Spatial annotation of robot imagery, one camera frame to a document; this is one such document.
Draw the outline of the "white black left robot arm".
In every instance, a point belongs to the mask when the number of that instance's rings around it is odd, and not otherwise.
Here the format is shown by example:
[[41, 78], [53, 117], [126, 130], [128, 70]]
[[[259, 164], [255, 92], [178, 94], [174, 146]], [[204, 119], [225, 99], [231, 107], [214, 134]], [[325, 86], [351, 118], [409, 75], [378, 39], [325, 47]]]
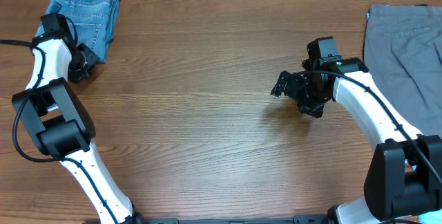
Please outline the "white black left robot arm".
[[59, 13], [41, 17], [43, 33], [30, 42], [14, 41], [30, 49], [35, 58], [26, 89], [12, 96], [16, 111], [13, 127], [22, 123], [43, 158], [33, 158], [19, 146], [17, 130], [12, 141], [26, 160], [58, 162], [79, 183], [100, 223], [143, 223], [144, 218], [119, 189], [95, 144], [92, 118], [70, 87], [87, 80], [98, 56], [78, 41], [72, 20]]

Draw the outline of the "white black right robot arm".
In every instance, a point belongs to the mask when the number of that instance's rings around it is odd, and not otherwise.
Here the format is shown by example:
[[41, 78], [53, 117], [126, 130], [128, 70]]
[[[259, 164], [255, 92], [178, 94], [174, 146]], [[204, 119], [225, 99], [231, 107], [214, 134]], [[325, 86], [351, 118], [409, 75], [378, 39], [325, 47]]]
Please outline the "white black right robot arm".
[[295, 100], [298, 110], [321, 118], [324, 105], [341, 104], [374, 150], [363, 195], [326, 214], [300, 215], [295, 223], [407, 223], [441, 209], [441, 138], [425, 136], [405, 120], [357, 57], [343, 59], [333, 37], [307, 45], [297, 73], [280, 73], [271, 94]]

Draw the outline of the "blue denim jeans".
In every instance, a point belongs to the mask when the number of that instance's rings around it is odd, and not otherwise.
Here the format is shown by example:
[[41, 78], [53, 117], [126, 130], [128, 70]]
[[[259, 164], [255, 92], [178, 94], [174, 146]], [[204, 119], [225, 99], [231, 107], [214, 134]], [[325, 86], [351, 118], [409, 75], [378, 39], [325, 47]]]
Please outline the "blue denim jeans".
[[58, 13], [67, 18], [70, 31], [78, 37], [78, 43], [86, 44], [106, 62], [108, 48], [121, 0], [50, 0], [46, 13]]

